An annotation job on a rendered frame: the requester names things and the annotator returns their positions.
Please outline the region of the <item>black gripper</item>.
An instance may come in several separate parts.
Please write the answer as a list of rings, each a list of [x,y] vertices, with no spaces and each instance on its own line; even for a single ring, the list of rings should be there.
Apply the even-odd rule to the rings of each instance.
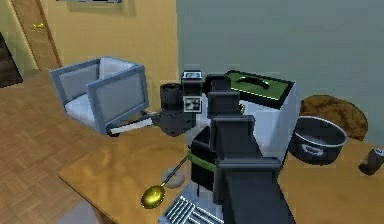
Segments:
[[[196,125],[196,116],[184,111],[183,88],[179,83],[166,83],[160,86],[161,111],[143,111],[143,117],[130,124],[115,127],[107,132],[110,137],[117,137],[123,132],[151,126],[153,123],[171,136],[179,136]]]

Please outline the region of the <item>wooden table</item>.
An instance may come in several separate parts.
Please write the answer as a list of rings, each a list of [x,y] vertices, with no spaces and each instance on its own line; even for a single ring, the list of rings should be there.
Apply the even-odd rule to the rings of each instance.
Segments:
[[[297,224],[384,224],[384,166],[373,176],[358,170],[372,148],[350,139],[328,166],[286,157],[280,186]],[[141,195],[160,183],[162,172],[177,165],[186,151],[183,137],[147,127],[110,138],[59,176],[116,224],[156,224],[179,191],[170,190],[153,210],[142,208]]]

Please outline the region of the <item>grey round lump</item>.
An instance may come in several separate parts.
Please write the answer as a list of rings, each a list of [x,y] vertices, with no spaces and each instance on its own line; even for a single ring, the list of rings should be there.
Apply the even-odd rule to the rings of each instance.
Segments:
[[[167,168],[162,173],[162,179],[165,180],[167,176],[173,171],[172,168]],[[179,188],[185,181],[185,173],[179,169],[171,179],[165,184],[165,186],[169,189]]]

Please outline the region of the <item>white coffee machine green top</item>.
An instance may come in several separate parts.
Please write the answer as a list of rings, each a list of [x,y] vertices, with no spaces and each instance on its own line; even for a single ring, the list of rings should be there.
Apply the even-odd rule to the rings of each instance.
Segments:
[[[240,93],[242,113],[255,119],[254,137],[262,155],[278,158],[282,169],[299,114],[295,83],[236,70],[214,75],[228,76],[231,89]],[[197,132],[194,129],[181,135],[185,136],[190,146],[192,136]],[[189,165],[187,186],[199,187],[201,194],[206,196],[213,188],[213,175],[204,173],[198,166]]]

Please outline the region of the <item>brown wooden room door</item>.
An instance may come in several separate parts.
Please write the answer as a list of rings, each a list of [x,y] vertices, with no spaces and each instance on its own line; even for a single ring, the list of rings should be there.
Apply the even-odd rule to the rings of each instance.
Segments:
[[[11,0],[16,15],[26,36],[32,55],[40,70],[62,66],[51,30],[40,0]],[[43,23],[45,29],[37,29],[33,24]]]

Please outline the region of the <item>black cooking pot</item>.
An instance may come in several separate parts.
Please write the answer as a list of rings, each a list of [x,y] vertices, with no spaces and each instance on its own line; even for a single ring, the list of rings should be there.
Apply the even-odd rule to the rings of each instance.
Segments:
[[[288,151],[305,163],[329,165],[337,159],[347,140],[346,132],[335,123],[320,117],[300,116]]]

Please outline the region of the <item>dark brown bottle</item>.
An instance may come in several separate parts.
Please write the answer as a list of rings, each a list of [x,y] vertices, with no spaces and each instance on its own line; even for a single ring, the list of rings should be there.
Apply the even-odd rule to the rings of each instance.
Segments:
[[[358,166],[358,169],[365,175],[372,176],[384,164],[384,150],[381,148],[372,149]]]

